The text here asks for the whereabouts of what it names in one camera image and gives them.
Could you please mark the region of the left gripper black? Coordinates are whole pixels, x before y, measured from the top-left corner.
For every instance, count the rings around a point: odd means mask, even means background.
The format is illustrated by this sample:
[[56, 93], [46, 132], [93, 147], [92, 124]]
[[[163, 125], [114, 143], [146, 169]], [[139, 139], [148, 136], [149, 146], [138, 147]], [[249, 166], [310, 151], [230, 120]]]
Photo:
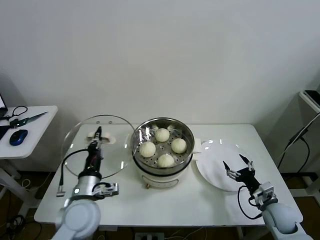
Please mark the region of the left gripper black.
[[89, 144], [87, 151], [88, 156], [85, 160], [83, 176], [102, 177], [100, 167], [102, 162], [102, 152], [99, 142], [102, 142], [102, 128], [99, 126], [94, 134], [92, 143]]

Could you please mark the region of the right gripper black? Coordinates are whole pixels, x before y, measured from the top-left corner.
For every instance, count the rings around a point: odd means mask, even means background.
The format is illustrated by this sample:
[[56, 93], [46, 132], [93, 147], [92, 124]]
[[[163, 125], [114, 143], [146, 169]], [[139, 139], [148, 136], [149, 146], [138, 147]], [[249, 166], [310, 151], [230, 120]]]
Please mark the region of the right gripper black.
[[239, 154], [239, 156], [247, 165], [247, 167], [242, 168], [238, 171], [234, 171], [230, 169], [225, 161], [223, 161], [226, 175], [231, 179], [235, 179], [237, 182], [244, 183], [249, 192], [255, 192], [259, 188], [261, 183], [255, 178], [256, 171], [254, 168], [254, 163], [242, 154]]

